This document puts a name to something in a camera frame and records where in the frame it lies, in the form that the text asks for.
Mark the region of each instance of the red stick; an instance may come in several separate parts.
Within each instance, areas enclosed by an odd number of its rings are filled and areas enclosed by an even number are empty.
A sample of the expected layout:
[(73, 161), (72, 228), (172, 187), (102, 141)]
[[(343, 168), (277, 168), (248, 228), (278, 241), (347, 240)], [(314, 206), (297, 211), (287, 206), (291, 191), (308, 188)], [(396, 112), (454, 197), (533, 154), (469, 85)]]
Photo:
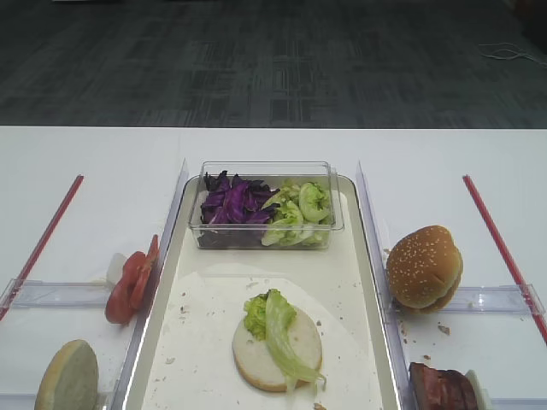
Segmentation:
[(64, 199), (62, 200), (61, 205), (59, 205), (59, 208), (53, 215), (53, 218), (51, 219), (50, 224), (47, 226), (47, 228), (45, 228), (45, 231), (42, 234), (42, 237), (40, 238), (40, 240), (34, 247), (34, 250), (32, 251), (31, 255), (28, 257), (28, 260), (25, 263), (25, 266), (21, 269), (21, 273), (19, 273), (19, 276), (15, 280), (15, 285), (8, 296), (6, 306), (0, 307), (0, 320), (2, 320), (3, 317), (6, 315), (6, 313), (8, 312), (11, 302), (14, 301), (21, 286), (25, 283), (26, 277), (30, 273), (32, 267), (34, 267), (34, 264), (36, 263), (36, 261), (38, 260), (38, 257), (42, 253), (42, 250), (44, 250), (44, 247), (47, 244), (48, 240), (50, 239), (51, 234), (55, 230), (57, 224), (59, 223), (59, 220), (61, 220), (62, 215), (67, 210), (68, 204), (70, 204), (70, 202), (74, 198), (74, 195), (76, 195), (76, 191), (78, 190), (79, 186), (82, 184), (83, 180), (84, 180), (83, 175), (78, 175), (76, 177), (76, 179), (70, 186), (70, 189), (68, 190), (67, 194), (65, 195)]
[[(526, 281), (524, 280), (521, 271), (516, 265), (515, 260), (513, 259), (513, 256), (511, 256), (509, 249), (505, 245), (502, 235), (497, 230), (496, 224), (494, 224), (494, 220), (490, 216), (490, 213), (488, 212), (488, 209), (486, 208), (485, 203), (480, 198), (480, 194), (477, 191), (477, 188), (475, 188), (475, 185), (473, 181), (471, 180), (471, 177), (469, 175), (465, 175), (463, 177), (463, 182), (467, 186), (469, 193), (471, 194), (471, 197), (473, 198), (475, 202), (475, 205), (477, 206), (480, 214), (482, 215), (482, 219), (485, 221), (486, 226), (488, 227), (488, 230), (490, 231), (490, 234), (494, 238), (494, 242), (496, 243), (496, 246), (499, 249), (499, 252), (502, 254), (503, 260), (505, 261), (507, 268), (509, 269), (509, 271), (511, 272), (511, 275), (513, 276), (513, 280), (518, 285), (526, 285)], [(536, 322), (536, 326), (538, 327), (539, 332), (541, 333), (541, 336), (543, 337), (545, 343), (547, 343), (547, 324), (545, 324), (545, 318), (542, 314), (537, 313), (539, 312), (539, 309), (536, 306), (536, 302), (533, 300), (527, 288), (522, 288), (522, 297), (524, 297), (526, 304), (528, 305), (528, 307), (530, 308), (530, 311), (532, 312), (533, 319)]]

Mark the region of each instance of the round bread slice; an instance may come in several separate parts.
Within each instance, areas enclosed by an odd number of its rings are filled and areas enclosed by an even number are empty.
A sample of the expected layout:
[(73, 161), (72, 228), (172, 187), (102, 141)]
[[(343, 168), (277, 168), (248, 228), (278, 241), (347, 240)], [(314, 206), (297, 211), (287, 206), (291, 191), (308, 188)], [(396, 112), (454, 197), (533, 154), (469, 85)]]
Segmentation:
[[(306, 365), (319, 370), (323, 359), (321, 338), (314, 321), (298, 307), (295, 309), (297, 315), (288, 329), (289, 341)], [(285, 377), (272, 359), (266, 341), (256, 340), (243, 319), (233, 335), (232, 350), (236, 367), (247, 382), (266, 391), (287, 390)], [(304, 384), (299, 380), (297, 387)]]
[(68, 342), (48, 365), (34, 410), (93, 410), (98, 379), (97, 357), (89, 343)]

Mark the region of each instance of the hamburger bun top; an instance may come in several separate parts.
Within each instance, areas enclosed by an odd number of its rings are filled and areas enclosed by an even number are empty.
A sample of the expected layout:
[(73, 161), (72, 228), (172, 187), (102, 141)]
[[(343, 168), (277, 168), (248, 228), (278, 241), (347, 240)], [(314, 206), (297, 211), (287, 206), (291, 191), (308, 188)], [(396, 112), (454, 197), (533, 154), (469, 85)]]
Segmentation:
[(426, 226), (401, 239), (387, 259), (391, 294), (405, 308), (430, 313), (444, 308), (460, 283), (463, 259), (450, 232)]

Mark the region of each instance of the meat slice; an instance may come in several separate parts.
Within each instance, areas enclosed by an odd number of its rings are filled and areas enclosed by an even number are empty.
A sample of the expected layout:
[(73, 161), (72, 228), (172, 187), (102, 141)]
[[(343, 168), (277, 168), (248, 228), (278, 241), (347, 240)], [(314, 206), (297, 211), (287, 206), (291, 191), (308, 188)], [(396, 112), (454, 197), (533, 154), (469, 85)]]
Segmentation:
[(477, 410), (473, 387), (458, 371), (414, 362), (409, 370), (419, 410)]

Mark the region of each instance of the gray carpet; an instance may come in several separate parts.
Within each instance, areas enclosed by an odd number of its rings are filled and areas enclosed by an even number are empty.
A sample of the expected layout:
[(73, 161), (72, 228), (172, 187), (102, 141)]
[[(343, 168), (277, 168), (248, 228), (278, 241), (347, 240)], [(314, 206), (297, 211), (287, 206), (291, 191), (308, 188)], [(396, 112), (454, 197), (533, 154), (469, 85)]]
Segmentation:
[(0, 0), (0, 125), (547, 128), (501, 0)]

